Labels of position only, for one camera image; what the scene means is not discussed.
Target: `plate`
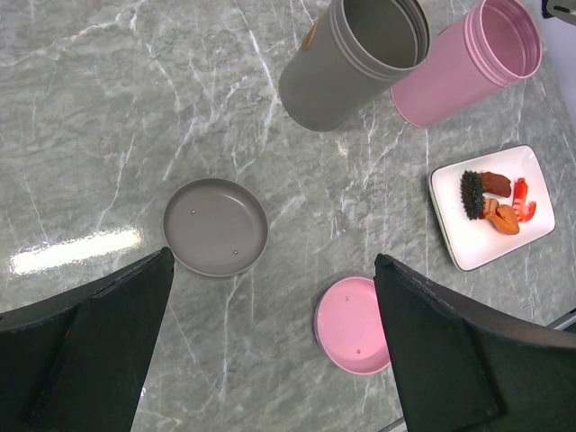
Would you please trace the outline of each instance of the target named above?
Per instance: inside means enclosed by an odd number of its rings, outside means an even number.
[[[460,194],[460,179],[466,170],[502,174],[512,184],[524,177],[528,184],[527,199],[537,203],[534,218],[530,222],[520,223],[520,232],[516,236],[496,231],[488,220],[469,220]],[[554,230],[550,195],[536,154],[529,146],[514,147],[444,166],[430,175],[428,186],[446,246],[460,270],[470,271],[483,266]],[[498,198],[502,204],[512,205],[513,196],[502,198],[486,195]]]

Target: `orange food piece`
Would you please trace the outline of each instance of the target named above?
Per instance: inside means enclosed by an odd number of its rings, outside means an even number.
[[[484,218],[492,222],[494,228],[502,234],[514,236],[520,232],[514,209],[509,205],[499,204],[498,200],[484,200]]]

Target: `cup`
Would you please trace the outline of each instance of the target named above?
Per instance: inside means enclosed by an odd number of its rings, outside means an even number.
[[[331,131],[428,55],[416,0],[332,0],[280,76],[280,97],[301,126]]]
[[[426,62],[391,89],[408,122],[427,128],[540,66],[538,30],[516,0],[484,0],[436,38]]]

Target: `brown food piece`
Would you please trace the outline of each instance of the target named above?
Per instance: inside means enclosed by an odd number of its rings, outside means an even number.
[[[512,186],[510,180],[502,174],[491,172],[481,173],[482,187],[487,194],[495,194],[509,198],[512,195]]]
[[[484,218],[491,221],[496,230],[503,234],[514,236],[520,232],[514,209],[506,204],[500,205],[498,200],[493,198],[484,200]]]

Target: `marble countertop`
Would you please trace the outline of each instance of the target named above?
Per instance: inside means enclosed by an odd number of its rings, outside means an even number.
[[[339,370],[311,329],[323,291],[372,275],[381,251],[525,320],[576,306],[576,136],[547,54],[534,78],[430,130],[384,94],[338,130],[311,132],[284,111],[277,81],[327,3],[0,5],[0,311],[162,247],[164,207],[190,180],[236,180],[270,217],[248,273],[176,266],[134,431],[375,432],[395,420],[392,370]],[[474,3],[423,5],[437,34]],[[538,155],[556,229],[460,272],[427,175],[519,143]],[[27,252],[39,249],[37,262]]]

